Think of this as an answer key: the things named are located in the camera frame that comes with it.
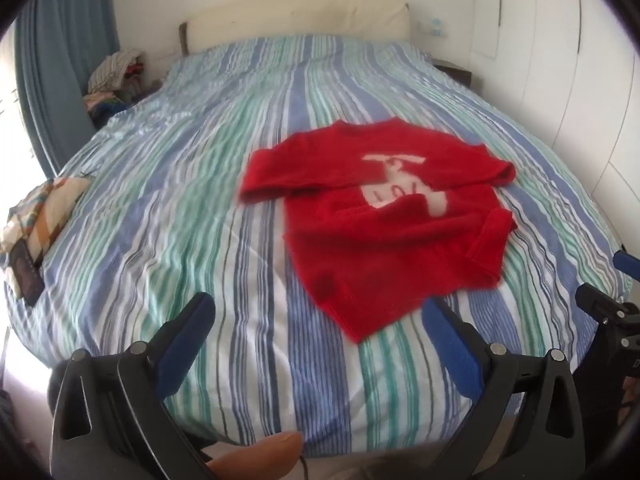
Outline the person's bare skin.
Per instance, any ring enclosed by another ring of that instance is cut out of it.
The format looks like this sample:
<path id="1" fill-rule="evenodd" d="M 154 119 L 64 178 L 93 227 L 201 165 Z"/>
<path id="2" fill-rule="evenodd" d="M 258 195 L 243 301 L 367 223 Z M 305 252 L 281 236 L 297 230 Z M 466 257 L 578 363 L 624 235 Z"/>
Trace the person's bare skin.
<path id="1" fill-rule="evenodd" d="M 296 466 L 303 445 L 300 432 L 273 434 L 253 445 L 209 460 L 207 467 L 222 480 L 281 479 Z"/>

